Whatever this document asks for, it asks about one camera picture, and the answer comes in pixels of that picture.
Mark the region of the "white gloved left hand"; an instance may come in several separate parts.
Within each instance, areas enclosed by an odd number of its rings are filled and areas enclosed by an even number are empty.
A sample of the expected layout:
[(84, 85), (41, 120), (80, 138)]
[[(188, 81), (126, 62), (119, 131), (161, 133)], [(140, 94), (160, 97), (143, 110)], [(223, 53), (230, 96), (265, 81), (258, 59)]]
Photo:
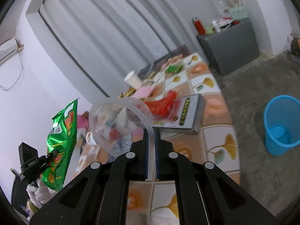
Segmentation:
[(49, 202), (58, 193), (58, 191), (50, 189), (41, 179), (38, 180), (37, 184), (37, 187), (33, 184), (29, 184), (26, 191), (31, 203), (40, 209), (43, 205)]

